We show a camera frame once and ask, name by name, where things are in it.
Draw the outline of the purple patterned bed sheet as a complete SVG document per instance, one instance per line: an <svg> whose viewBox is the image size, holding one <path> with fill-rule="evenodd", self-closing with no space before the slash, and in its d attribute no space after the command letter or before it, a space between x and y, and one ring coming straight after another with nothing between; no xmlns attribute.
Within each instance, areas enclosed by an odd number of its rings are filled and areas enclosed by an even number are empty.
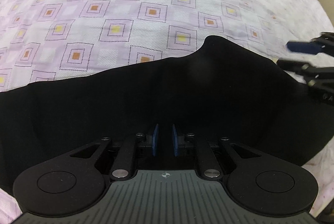
<svg viewBox="0 0 334 224"><path fill-rule="evenodd" d="M208 36L333 67L286 48L322 32L333 25L317 0L1 0L1 93L182 58ZM317 223L333 195L333 172L317 173L333 138L300 166L226 136L175 157L173 124L158 127L155 156L117 156L118 137L100 137L22 171L1 188L1 223Z"/></svg>

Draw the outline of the black pants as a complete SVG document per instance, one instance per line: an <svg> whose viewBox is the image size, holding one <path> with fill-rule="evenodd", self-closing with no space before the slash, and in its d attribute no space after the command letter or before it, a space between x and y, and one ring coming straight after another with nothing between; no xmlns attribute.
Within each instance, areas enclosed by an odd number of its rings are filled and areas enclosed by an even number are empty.
<svg viewBox="0 0 334 224"><path fill-rule="evenodd" d="M100 137L163 123L301 166L333 138L333 107L272 60L208 36L182 58L1 93L1 188L11 193L22 171Z"/></svg>

